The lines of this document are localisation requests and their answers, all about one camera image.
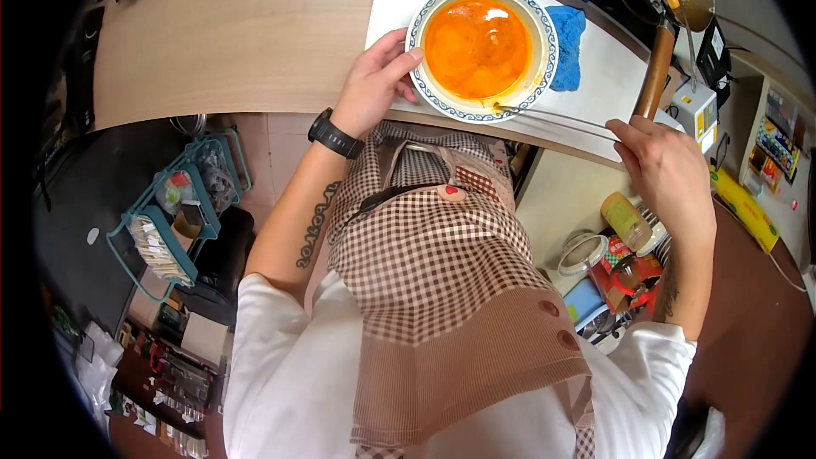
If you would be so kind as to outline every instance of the yellow box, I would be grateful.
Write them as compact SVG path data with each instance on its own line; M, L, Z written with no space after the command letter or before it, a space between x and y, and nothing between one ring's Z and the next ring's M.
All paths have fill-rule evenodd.
M729 177L724 170L716 171L713 167L708 168L711 176L711 184L717 189L717 195L723 199L728 207L736 213L751 235L759 242L765 253L770 253L779 239L779 232L768 218L768 215L760 208L759 204L751 198L737 182Z

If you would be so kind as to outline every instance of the orange sauce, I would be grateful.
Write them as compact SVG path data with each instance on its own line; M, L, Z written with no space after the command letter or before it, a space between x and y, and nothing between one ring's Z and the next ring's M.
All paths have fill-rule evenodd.
M524 24L493 0L457 0L440 9L428 23L423 44L439 85L465 99L504 93L532 59Z

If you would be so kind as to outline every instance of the wooden pan handle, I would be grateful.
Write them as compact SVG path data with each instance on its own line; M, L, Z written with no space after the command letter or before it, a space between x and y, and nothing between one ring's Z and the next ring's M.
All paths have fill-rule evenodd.
M652 45L652 55L649 58L649 67L646 69L646 77L643 79L643 87L640 88L640 96L637 97L635 116L643 116L648 120L655 120L655 112L658 110L660 96L663 95L663 88L666 86L666 76L668 75L668 65L672 62L672 52L674 51L674 32L663 23L658 27Z

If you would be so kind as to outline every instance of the tiled floor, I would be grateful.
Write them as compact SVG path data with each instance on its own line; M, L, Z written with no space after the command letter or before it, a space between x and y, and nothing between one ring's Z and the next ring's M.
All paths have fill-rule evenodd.
M266 221L272 206L283 193L300 159L309 148L306 134L314 122L312 114L225 114L221 120L236 125L244 157L252 177L252 190L241 198L239 208L252 213L255 233ZM311 295L326 276L328 249L321 249L307 291L307 310Z

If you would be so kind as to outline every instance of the plate rim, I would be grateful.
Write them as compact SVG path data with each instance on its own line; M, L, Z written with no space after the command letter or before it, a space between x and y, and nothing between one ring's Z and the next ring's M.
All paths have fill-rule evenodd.
M408 33L405 36L405 51L415 48L416 38L419 35L419 26L422 23L424 16L428 14L433 5L438 1L439 0L428 0L414 13L413 17L411 18L411 22L408 24ZM417 88L419 93L422 94L425 101L447 117L462 121L464 123L484 125L501 123L506 120L510 120L517 116L522 110L532 107L536 101L542 95L544 95L544 92L553 82L553 77L555 77L556 70L558 69L558 35L556 33L555 26L553 25L553 19L547 12L546 7L539 6L534 0L524 1L527 3L527 5L533 8L538 15L538 19L541 20L541 24L544 26L544 37L549 45L547 68L544 71L544 77L542 78L541 84L534 89L530 96L527 97L524 102L519 103L512 109L505 110L499 116L495 114L474 114L472 112L463 112L461 110L457 110L455 107L452 107L448 103L444 102L440 97L436 96L434 92L431 91L428 84L426 84L423 80L422 76L420 75L419 66L417 66L417 68L411 72L411 80L414 82L414 86Z

